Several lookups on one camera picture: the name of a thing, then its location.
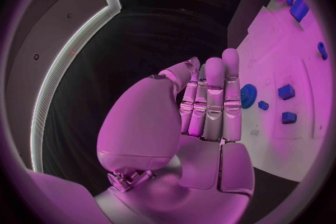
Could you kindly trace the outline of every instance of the blue gear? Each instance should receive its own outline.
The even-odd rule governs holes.
[[[256,99],[256,87],[252,84],[246,84],[240,90],[241,108],[249,108],[254,104]]]

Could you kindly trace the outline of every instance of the blue object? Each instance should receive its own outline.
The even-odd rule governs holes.
[[[325,46],[322,42],[318,44],[319,52],[321,53],[322,59],[327,60],[328,54],[325,51]]]
[[[246,109],[254,104],[256,99],[256,87],[252,84],[246,84],[240,90],[241,107]]]
[[[264,101],[260,101],[260,102],[258,103],[258,107],[259,107],[260,109],[262,109],[262,110],[267,110],[267,109],[269,108],[269,105],[268,105],[266,102],[264,102]]]
[[[294,0],[286,0],[286,3],[287,3],[289,6],[293,6],[293,2],[294,2]]]
[[[282,113],[282,123],[289,124],[296,122],[296,114],[291,112],[284,112]]]
[[[301,22],[303,17],[307,15],[308,11],[309,8],[304,0],[296,0],[290,10],[290,13],[298,22]]]
[[[295,90],[290,84],[287,84],[278,89],[278,94],[282,100],[287,100],[295,96]]]

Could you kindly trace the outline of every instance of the led light strip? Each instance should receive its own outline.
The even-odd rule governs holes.
[[[30,132],[30,157],[35,172],[43,172],[42,144],[46,116],[58,84],[64,73],[86,45],[111,18],[109,7],[103,8],[90,18],[66,43],[55,58],[44,78],[43,84],[35,103]]]

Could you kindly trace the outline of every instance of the light strip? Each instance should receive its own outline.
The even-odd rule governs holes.
[[[80,50],[112,17],[109,7],[105,7],[90,18],[62,48],[44,78],[34,106],[30,132],[30,157],[35,172],[43,172],[44,125],[58,84]]]

